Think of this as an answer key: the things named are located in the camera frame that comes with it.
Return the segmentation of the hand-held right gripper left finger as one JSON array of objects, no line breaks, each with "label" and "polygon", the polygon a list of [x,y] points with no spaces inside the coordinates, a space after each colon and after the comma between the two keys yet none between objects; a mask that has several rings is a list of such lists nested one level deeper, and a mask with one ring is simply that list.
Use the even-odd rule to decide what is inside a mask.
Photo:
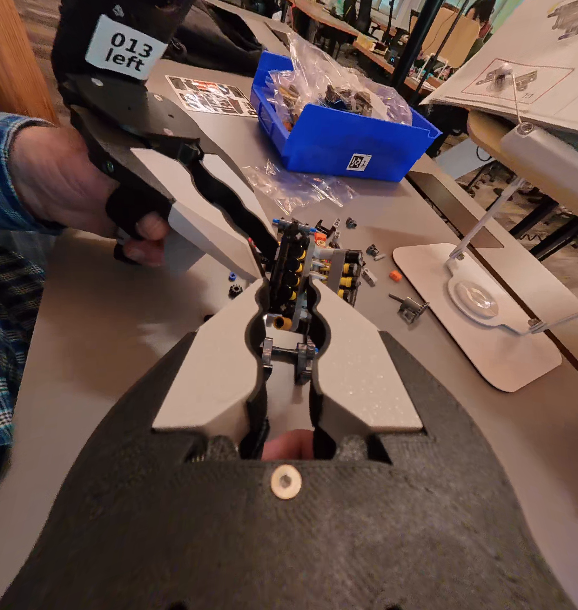
[{"label": "hand-held right gripper left finger", "polygon": [[269,283],[259,279],[201,325],[153,421],[156,431],[229,438],[259,458],[270,431],[261,347]]}]

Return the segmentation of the black bag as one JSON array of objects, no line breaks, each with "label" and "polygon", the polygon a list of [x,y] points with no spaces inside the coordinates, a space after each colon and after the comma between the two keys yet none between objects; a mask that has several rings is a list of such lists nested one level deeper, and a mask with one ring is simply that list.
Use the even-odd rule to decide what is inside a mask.
[{"label": "black bag", "polygon": [[253,78],[264,48],[242,18],[194,1],[163,58]]}]

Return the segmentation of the person's right hand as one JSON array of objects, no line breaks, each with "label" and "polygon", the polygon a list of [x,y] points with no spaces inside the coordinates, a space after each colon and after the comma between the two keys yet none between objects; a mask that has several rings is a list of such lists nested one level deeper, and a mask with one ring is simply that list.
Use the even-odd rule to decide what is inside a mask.
[{"label": "person's right hand", "polygon": [[312,460],[314,433],[310,430],[287,431],[277,438],[267,440],[263,447],[262,461]]}]

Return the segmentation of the lego sticker sheet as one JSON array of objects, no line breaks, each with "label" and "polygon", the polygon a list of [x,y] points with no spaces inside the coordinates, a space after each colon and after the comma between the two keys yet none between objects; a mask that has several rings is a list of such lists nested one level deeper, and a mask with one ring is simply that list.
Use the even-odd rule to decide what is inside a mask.
[{"label": "lego sticker sheet", "polygon": [[238,87],[178,76],[166,75],[165,78],[188,112],[232,117],[257,117],[257,111],[247,95]]}]

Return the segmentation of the yellow black lego engine block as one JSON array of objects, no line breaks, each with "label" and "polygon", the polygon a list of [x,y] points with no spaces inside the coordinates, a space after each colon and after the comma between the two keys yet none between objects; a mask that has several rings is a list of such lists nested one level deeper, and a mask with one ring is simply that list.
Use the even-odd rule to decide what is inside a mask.
[{"label": "yellow black lego engine block", "polygon": [[339,239],[316,239],[314,226],[296,219],[275,218],[279,244],[275,259],[266,262],[270,283],[268,325],[305,334],[310,324],[307,290],[319,280],[354,307],[364,268],[363,253],[342,248]]}]

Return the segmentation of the person's plaid shirt torso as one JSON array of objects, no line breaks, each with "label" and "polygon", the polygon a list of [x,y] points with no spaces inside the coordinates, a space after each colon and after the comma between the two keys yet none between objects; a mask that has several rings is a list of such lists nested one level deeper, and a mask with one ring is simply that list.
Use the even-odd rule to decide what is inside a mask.
[{"label": "person's plaid shirt torso", "polygon": [[13,414],[46,273],[0,238],[0,457],[13,441]]}]

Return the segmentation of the white book stand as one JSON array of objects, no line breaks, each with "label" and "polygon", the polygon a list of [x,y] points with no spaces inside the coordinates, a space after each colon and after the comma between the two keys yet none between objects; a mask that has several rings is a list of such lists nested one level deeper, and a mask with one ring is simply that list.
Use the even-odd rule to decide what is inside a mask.
[{"label": "white book stand", "polygon": [[[522,161],[539,161],[553,181],[578,195],[578,152],[550,133],[517,116],[517,125],[501,139],[501,149],[516,153]],[[525,180],[517,176],[490,206],[460,244],[449,254],[445,266],[451,272],[447,292],[454,304],[473,321],[491,328],[504,326],[519,336],[537,334],[578,319],[578,312],[548,323],[524,322],[506,291],[475,263],[470,263],[467,248],[472,238],[491,220],[503,202]]]}]

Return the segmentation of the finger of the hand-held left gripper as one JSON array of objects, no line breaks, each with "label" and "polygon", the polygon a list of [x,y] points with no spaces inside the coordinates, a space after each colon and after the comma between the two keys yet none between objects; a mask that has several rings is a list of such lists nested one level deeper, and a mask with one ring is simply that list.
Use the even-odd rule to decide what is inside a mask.
[{"label": "finger of the hand-held left gripper", "polygon": [[232,229],[250,240],[265,259],[275,259],[278,240],[259,199],[250,185],[220,157],[209,154],[194,160],[194,185],[222,213]]},{"label": "finger of the hand-held left gripper", "polygon": [[253,282],[262,277],[247,238],[200,194],[178,160],[152,149],[131,148],[131,152],[174,198],[168,216],[171,233],[165,241],[165,262],[172,273],[186,273],[207,254],[242,279]]}]

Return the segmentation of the clear bags of lego parts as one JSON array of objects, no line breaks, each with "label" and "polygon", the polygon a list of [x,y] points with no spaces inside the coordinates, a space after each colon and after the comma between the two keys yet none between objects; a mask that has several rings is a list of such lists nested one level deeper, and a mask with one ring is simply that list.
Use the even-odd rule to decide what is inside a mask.
[{"label": "clear bags of lego parts", "polygon": [[270,70],[264,85],[266,100],[288,131],[307,104],[412,126],[412,110],[394,88],[340,65],[298,34],[288,39],[293,68]]}]

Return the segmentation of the blue parts bin with tag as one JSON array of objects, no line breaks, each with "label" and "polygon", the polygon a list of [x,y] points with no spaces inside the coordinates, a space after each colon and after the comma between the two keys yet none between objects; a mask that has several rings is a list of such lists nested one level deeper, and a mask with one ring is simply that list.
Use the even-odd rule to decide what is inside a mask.
[{"label": "blue parts bin with tag", "polygon": [[292,172],[400,182],[441,132],[412,110],[412,125],[307,104],[288,131],[268,102],[270,71],[293,70],[290,58],[264,51],[251,88],[250,102],[259,125]]}]

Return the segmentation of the lego instruction booklet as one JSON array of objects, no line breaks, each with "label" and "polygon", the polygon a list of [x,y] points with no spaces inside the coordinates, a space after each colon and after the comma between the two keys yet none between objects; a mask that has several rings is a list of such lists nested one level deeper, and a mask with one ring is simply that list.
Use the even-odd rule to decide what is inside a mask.
[{"label": "lego instruction booklet", "polygon": [[422,103],[578,133],[578,1],[524,1]]}]

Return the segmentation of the person's left forearm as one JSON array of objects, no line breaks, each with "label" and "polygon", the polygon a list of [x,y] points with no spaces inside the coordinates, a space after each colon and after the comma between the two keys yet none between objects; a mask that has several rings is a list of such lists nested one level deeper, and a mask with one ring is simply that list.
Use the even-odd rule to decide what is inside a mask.
[{"label": "person's left forearm", "polygon": [[36,219],[19,201],[10,177],[10,152],[16,136],[32,126],[50,127],[40,118],[0,112],[0,231],[59,235],[64,230],[58,223]]}]

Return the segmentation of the grey black lego joint piece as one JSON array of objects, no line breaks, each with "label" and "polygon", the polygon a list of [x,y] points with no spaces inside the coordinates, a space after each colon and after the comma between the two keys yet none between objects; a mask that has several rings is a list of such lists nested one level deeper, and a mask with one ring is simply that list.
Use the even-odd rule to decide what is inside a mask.
[{"label": "grey black lego joint piece", "polygon": [[273,361],[282,361],[293,364],[294,385],[306,385],[312,378],[313,360],[317,354],[318,349],[310,339],[289,349],[274,346],[273,340],[266,338],[260,347],[264,379],[269,380]]}]

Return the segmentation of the empty clear plastic bag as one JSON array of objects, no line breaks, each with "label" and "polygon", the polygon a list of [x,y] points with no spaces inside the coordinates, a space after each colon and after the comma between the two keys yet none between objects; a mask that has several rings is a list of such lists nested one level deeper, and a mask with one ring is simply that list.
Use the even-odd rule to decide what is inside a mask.
[{"label": "empty clear plastic bag", "polygon": [[322,201],[343,207],[358,196],[354,188],[343,179],[290,172],[271,160],[259,166],[245,166],[242,172],[257,192],[275,202],[288,215]]}]

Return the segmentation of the grey lego differential gear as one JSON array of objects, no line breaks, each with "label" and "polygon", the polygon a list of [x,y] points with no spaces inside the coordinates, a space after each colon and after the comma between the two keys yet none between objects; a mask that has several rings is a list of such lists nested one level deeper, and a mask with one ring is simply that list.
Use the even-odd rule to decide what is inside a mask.
[{"label": "grey lego differential gear", "polygon": [[429,309],[430,303],[419,303],[412,299],[411,297],[402,298],[396,296],[394,294],[389,293],[389,298],[394,301],[398,301],[400,304],[398,315],[408,324],[414,324],[416,320],[418,320],[422,314]]}]

